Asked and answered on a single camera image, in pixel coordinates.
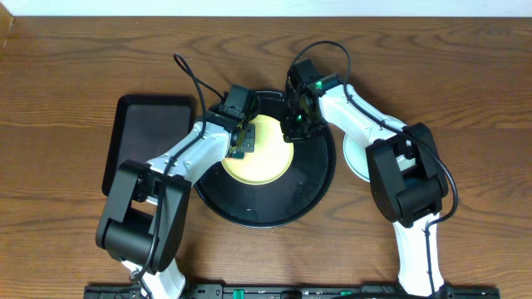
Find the green scouring sponge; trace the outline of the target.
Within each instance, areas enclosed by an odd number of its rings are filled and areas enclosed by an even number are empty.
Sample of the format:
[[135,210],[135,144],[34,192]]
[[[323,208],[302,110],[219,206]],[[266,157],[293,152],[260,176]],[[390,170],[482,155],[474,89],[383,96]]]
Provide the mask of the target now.
[[243,158],[244,158],[244,152],[234,151],[234,152],[230,155],[230,158],[232,158],[232,159],[243,159]]

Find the yellow plate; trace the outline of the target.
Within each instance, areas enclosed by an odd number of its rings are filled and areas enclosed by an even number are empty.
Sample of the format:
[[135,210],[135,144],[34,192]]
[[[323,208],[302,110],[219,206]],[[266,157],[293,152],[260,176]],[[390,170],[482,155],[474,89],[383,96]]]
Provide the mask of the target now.
[[258,115],[250,123],[255,127],[254,151],[245,153],[242,159],[225,158],[222,165],[240,183],[269,184],[288,170],[294,145],[283,140],[280,122],[273,117]]

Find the light blue plate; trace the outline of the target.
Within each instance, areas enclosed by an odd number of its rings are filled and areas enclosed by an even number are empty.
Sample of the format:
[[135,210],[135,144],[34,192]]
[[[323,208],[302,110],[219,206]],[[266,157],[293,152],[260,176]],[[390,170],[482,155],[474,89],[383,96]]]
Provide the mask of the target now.
[[345,133],[342,145],[344,158],[351,171],[358,178],[370,182],[366,147],[376,139],[385,140],[393,135],[394,133],[388,133],[378,128],[372,133],[372,127],[355,129]]

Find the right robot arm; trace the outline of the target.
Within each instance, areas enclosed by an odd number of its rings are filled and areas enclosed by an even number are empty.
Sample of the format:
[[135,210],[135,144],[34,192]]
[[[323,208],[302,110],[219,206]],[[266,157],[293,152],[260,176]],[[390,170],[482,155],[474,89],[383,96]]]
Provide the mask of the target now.
[[444,285],[437,226],[446,221],[442,200],[456,194],[456,185],[431,131],[382,113],[335,76],[291,79],[285,100],[288,115],[281,127],[287,141],[308,139],[327,125],[344,132],[349,167],[370,184],[378,210],[393,225],[401,288],[409,295],[437,296]]

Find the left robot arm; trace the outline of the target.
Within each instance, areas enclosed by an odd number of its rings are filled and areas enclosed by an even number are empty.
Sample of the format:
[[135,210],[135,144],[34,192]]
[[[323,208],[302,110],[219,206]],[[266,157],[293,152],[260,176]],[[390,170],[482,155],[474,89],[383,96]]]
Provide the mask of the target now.
[[255,126],[197,121],[160,156],[124,161],[96,230],[96,245],[124,265],[142,294],[178,298],[185,276],[175,261],[192,186],[226,157],[254,151]]

